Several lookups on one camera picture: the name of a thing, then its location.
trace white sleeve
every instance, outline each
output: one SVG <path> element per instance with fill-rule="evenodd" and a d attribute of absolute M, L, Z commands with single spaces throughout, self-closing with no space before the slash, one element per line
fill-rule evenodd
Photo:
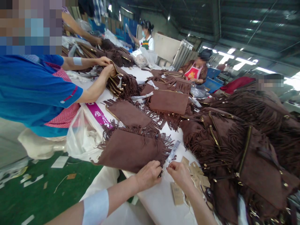
<path fill-rule="evenodd" d="M 154 49 L 155 49 L 154 39 L 151 38 L 151 39 L 149 40 L 149 50 L 154 51 Z"/>
<path fill-rule="evenodd" d="M 97 192 L 83 200 L 84 214 L 82 225 L 99 225 L 106 219 L 109 209 L 107 189 Z"/>

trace brown jacket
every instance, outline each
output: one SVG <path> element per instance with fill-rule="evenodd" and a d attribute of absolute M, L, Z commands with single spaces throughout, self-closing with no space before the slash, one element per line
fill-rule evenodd
<path fill-rule="evenodd" d="M 192 67 L 192 65 L 194 63 L 195 63 L 195 60 L 188 61 L 185 65 L 180 67 L 178 71 L 182 70 L 183 73 L 185 74 Z M 201 70 L 199 78 L 198 78 L 198 79 L 203 79 L 203 83 L 205 83 L 205 81 L 206 81 L 207 69 L 208 68 L 205 65 L 205 67 Z"/>

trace white shirt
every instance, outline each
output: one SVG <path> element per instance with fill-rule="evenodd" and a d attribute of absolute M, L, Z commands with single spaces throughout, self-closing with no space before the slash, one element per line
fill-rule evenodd
<path fill-rule="evenodd" d="M 138 41 L 138 43 L 140 44 L 140 46 L 142 46 L 142 43 L 144 41 L 145 41 L 144 37 L 141 40 Z M 148 37 L 147 41 L 149 41 L 149 50 L 154 51 L 154 48 L 155 48 L 154 39 L 153 39 L 153 37 L 151 35 Z"/>

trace dark hair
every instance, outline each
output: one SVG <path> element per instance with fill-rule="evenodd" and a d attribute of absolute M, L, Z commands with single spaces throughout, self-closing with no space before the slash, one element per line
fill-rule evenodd
<path fill-rule="evenodd" d="M 198 54 L 198 57 L 203 61 L 208 62 L 209 58 L 213 55 L 213 51 L 211 49 L 204 49 L 201 53 Z"/>
<path fill-rule="evenodd" d="M 154 25 L 151 25 L 149 20 L 143 20 L 141 22 L 141 25 L 142 25 L 142 29 L 147 29 L 150 34 L 152 33 Z"/>

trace wristband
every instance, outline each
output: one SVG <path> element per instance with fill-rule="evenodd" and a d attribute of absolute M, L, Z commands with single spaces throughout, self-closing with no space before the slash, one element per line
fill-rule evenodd
<path fill-rule="evenodd" d="M 82 66 L 82 61 L 80 57 L 73 57 L 73 62 L 75 66 Z"/>
<path fill-rule="evenodd" d="M 107 189 L 97 192 L 83 200 L 84 214 L 82 225 L 98 225 L 106 219 L 109 209 Z"/>

